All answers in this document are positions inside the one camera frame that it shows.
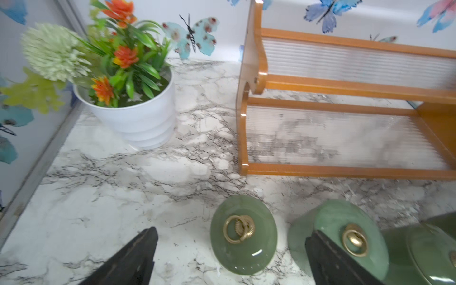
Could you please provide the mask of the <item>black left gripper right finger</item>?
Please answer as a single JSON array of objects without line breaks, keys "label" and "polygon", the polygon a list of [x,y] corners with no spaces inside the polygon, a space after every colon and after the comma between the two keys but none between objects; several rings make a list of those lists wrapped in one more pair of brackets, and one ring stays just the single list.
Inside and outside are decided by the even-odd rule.
[{"label": "black left gripper right finger", "polygon": [[382,285],[319,230],[305,241],[306,253],[316,285]]}]

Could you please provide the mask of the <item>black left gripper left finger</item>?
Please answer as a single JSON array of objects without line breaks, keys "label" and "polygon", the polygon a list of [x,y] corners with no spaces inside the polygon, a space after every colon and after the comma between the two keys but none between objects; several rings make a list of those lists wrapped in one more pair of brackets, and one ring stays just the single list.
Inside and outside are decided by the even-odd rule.
[{"label": "black left gripper left finger", "polygon": [[140,232],[81,285],[148,285],[159,237],[155,227]]}]

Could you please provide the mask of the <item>green canister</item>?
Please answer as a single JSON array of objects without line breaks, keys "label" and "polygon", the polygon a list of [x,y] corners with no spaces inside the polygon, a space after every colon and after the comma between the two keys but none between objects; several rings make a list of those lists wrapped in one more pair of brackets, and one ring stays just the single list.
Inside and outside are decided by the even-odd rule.
[{"label": "green canister", "polygon": [[277,249],[273,215],[260,200],[234,195],[217,208],[210,226],[211,247],[228,271],[251,276],[265,269]]},{"label": "green canister", "polygon": [[456,238],[456,212],[429,218],[425,220],[424,223],[436,226],[450,235],[453,239]]},{"label": "green canister", "polygon": [[331,199],[292,223],[287,234],[289,251],[298,267],[311,277],[305,241],[315,230],[327,235],[378,280],[385,279],[389,267],[385,239],[376,223],[358,206]]},{"label": "green canister", "polygon": [[388,248],[386,285],[454,285],[456,240],[437,226],[417,224],[383,232]]}]

